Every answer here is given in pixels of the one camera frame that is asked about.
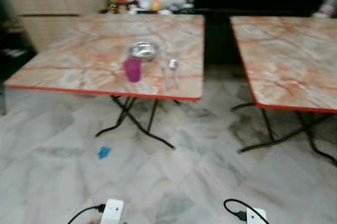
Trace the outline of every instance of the floor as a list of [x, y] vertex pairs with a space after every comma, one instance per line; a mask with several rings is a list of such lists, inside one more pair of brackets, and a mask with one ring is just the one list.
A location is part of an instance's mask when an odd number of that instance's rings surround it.
[[[271, 224], [337, 223], [337, 169], [310, 151], [305, 134], [273, 148], [236, 152], [245, 139], [256, 142], [265, 133], [254, 108], [230, 112], [250, 99], [240, 76], [209, 67], [201, 101], [160, 102], [153, 133], [175, 151], [129, 120], [94, 138], [119, 112], [108, 97], [8, 90], [8, 114], [0, 118], [0, 223], [67, 223], [108, 198], [124, 200], [128, 224], [240, 223], [223, 208], [231, 197], [265, 209]], [[133, 113], [146, 122], [150, 109], [142, 99]], [[247, 114], [254, 116], [246, 126], [255, 131], [240, 128]], [[293, 124], [279, 119], [275, 127], [284, 131], [287, 123]], [[328, 140], [318, 142], [335, 155], [336, 123], [329, 125], [329, 132], [320, 130]], [[99, 159], [104, 146], [111, 151]], [[99, 216], [88, 211], [74, 223]]]

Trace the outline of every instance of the marble-pattern tabletop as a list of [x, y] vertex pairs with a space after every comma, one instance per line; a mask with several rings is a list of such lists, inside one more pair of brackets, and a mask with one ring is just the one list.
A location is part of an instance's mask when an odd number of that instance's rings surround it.
[[[142, 63], [141, 80], [127, 80], [123, 62], [136, 42], [158, 44], [160, 52]], [[87, 94], [199, 100], [202, 96], [204, 18], [199, 15], [93, 15], [35, 56], [5, 85], [10, 88]], [[179, 62], [175, 88], [170, 59]], [[168, 90], [164, 88], [166, 65]]]
[[232, 17], [255, 103], [337, 112], [337, 20]]

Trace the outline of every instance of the pink cup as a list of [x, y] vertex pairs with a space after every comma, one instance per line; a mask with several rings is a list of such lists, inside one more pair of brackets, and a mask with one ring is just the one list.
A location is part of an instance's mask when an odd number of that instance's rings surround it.
[[127, 78], [131, 82], [138, 82], [141, 79], [141, 62], [136, 58], [127, 59], [124, 62], [124, 70]]

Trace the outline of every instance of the blue object on floor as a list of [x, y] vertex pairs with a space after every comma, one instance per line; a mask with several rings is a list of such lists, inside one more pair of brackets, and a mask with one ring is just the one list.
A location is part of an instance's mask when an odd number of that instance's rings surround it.
[[102, 147], [100, 152], [98, 152], [98, 158], [99, 159], [105, 158], [109, 154], [110, 150], [111, 148]]

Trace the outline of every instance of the red table edge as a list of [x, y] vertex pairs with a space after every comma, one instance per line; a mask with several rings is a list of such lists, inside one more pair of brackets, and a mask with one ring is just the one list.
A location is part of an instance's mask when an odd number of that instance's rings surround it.
[[99, 94], [99, 95], [113, 95], [113, 96], [127, 96], [137, 98], [150, 98], [150, 99], [170, 99], [181, 101], [198, 101], [199, 98], [184, 98], [165, 95], [143, 95], [143, 94], [130, 94], [130, 93], [112, 93], [109, 91], [94, 91], [94, 90], [79, 90], [79, 89], [62, 89], [62, 88], [49, 88], [49, 87], [37, 87], [37, 86], [20, 86], [20, 85], [6, 85], [6, 88], [13, 89], [30, 89], [30, 90], [46, 90], [46, 91], [63, 91], [66, 93], [78, 93], [78, 94]]
[[317, 113], [333, 113], [333, 114], [337, 113], [337, 109], [332, 109], [332, 108], [291, 107], [291, 106], [269, 105], [269, 104], [259, 103], [255, 94], [254, 94], [254, 92], [253, 92], [253, 88], [252, 88], [251, 80], [249, 79], [249, 74], [248, 74], [248, 71], [247, 71], [247, 68], [246, 68], [246, 64], [245, 64], [245, 61], [244, 61], [243, 56], [241, 54], [239, 41], [237, 40], [237, 33], [234, 29], [234, 24], [232, 22], [232, 17], [230, 19], [231, 19], [231, 26], [232, 26], [232, 29], [233, 29], [233, 32], [234, 32], [236, 46], [239, 49], [239, 54], [240, 54], [241, 62], [242, 62], [242, 65], [243, 65], [244, 73], [246, 75], [246, 79], [247, 79], [247, 82], [248, 82], [248, 85], [249, 85], [249, 90], [252, 94], [253, 101], [254, 101], [256, 106], [258, 106], [260, 108], [267, 108], [267, 109], [269, 108], [269, 109], [295, 110], [295, 111], [317, 112]]

